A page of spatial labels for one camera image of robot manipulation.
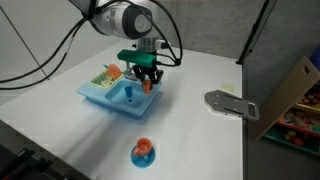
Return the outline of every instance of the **table surface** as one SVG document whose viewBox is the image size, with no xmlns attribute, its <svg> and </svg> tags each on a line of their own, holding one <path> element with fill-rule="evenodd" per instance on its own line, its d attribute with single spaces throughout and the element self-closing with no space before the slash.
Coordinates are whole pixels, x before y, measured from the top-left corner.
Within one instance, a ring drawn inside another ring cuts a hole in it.
<svg viewBox="0 0 320 180">
<path fill-rule="evenodd" d="M 185 50 L 180 67 L 160 67 L 163 85 L 141 120 L 76 93 L 103 64 L 124 69 L 116 55 L 132 43 L 121 41 L 4 104 L 0 119 L 92 179 L 242 180 L 242 120 L 204 103 L 205 93 L 216 89 L 242 96 L 242 67 L 234 59 Z M 156 150 L 146 169 L 130 159 L 141 137 Z"/>
</svg>

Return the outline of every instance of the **white table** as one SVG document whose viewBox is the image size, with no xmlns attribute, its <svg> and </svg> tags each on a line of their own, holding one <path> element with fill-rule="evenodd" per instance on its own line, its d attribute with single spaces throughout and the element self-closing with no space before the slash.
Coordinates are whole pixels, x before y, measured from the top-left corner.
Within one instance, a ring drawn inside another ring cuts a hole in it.
<svg viewBox="0 0 320 180">
<path fill-rule="evenodd" d="M 242 120 L 213 113 L 203 100 L 216 89 L 242 96 L 242 67 L 234 59 L 184 51 L 182 66 L 161 67 L 160 96 L 142 120 L 76 93 L 103 64 L 124 68 L 116 55 L 131 44 L 122 41 L 4 104 L 0 119 L 92 179 L 242 180 Z M 146 169 L 130 160 L 141 137 L 156 150 Z"/>
</svg>

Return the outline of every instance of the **toy sink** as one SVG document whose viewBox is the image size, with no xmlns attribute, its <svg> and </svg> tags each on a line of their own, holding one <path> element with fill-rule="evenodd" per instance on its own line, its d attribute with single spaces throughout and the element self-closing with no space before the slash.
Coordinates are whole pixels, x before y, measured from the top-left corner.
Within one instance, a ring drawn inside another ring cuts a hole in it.
<svg viewBox="0 0 320 180">
<path fill-rule="evenodd" d="M 116 81 L 109 81 L 108 77 L 104 77 L 105 74 L 103 72 L 90 82 L 85 83 L 77 92 L 84 95 L 92 103 L 134 119 L 141 119 L 157 95 L 161 83 L 154 86 L 150 94 L 144 94 L 140 81 L 131 81 L 123 76 Z M 126 87 L 132 88 L 131 97 L 127 96 Z"/>
</svg>

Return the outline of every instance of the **metal bracket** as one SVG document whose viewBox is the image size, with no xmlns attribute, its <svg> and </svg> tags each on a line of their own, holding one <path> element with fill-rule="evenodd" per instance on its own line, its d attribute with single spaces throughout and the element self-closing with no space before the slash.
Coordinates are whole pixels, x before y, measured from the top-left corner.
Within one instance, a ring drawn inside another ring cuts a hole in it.
<svg viewBox="0 0 320 180">
<path fill-rule="evenodd" d="M 204 99 L 214 111 L 219 111 L 226 115 L 233 114 L 250 121 L 257 121 L 260 118 L 259 107 L 255 103 L 226 92 L 220 90 L 208 92 Z"/>
</svg>

